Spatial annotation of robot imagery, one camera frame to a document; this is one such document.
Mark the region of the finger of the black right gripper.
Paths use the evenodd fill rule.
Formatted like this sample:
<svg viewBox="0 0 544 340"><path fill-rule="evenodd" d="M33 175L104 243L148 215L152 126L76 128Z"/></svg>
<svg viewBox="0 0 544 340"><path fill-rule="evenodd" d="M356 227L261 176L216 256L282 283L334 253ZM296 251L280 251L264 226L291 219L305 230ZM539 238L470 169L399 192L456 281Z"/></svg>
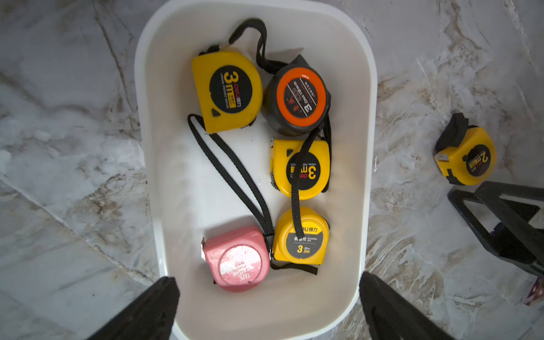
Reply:
<svg viewBox="0 0 544 340"><path fill-rule="evenodd" d="M543 189L486 181L475 192L453 189L448 199L473 231L480 244L495 257L509 262L534 276L543 275L543 230L529 221L540 208L537 205L510 201L502 195L543 201ZM470 211L466 201L484 205L499 223L489 232Z"/></svg>

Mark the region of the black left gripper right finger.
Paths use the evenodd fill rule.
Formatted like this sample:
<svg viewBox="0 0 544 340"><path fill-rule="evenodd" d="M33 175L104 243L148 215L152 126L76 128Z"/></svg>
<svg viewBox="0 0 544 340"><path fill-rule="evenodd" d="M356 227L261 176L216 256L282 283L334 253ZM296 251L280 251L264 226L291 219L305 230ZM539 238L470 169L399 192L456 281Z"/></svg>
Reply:
<svg viewBox="0 0 544 340"><path fill-rule="evenodd" d="M451 339L378 276L363 272L361 304L372 339Z"/></svg>

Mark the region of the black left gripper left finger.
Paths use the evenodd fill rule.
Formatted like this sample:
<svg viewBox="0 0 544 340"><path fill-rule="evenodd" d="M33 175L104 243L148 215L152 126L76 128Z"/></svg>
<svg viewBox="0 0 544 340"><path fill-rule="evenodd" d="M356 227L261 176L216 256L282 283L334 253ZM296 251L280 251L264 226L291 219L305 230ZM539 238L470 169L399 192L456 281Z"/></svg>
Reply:
<svg viewBox="0 0 544 340"><path fill-rule="evenodd" d="M89 340L168 339L179 297L176 279L164 276L92 334Z"/></svg>

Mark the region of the yellow 2m tape measure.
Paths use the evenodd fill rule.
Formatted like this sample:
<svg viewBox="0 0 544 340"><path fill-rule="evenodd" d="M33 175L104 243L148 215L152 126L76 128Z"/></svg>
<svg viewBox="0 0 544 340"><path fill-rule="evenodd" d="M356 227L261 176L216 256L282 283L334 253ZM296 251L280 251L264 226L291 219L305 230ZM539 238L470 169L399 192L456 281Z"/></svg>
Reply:
<svg viewBox="0 0 544 340"><path fill-rule="evenodd" d="M497 151L484 128L454 113L434 146L434 159L449 184L476 186L492 174Z"/></svg>

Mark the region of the black orange tape measure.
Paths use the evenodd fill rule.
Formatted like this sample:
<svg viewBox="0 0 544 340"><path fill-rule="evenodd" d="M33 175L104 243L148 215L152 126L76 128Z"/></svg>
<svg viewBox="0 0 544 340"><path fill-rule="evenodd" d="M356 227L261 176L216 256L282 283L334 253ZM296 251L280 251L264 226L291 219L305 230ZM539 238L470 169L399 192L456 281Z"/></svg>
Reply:
<svg viewBox="0 0 544 340"><path fill-rule="evenodd" d="M324 128L331 99L323 78L299 55L273 75L264 91L262 113L277 133L302 136Z"/></svg>

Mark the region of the yellow 3m tape measure large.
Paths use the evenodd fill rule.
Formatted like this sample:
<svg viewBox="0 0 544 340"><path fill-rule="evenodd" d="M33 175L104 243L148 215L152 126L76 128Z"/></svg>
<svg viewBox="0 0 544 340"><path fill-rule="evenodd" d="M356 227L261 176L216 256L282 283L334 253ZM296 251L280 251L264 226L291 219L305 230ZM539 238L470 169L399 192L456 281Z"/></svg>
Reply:
<svg viewBox="0 0 544 340"><path fill-rule="evenodd" d="M250 126L263 101L263 84L253 62L239 52L199 55L192 61L204 127L214 134Z"/></svg>

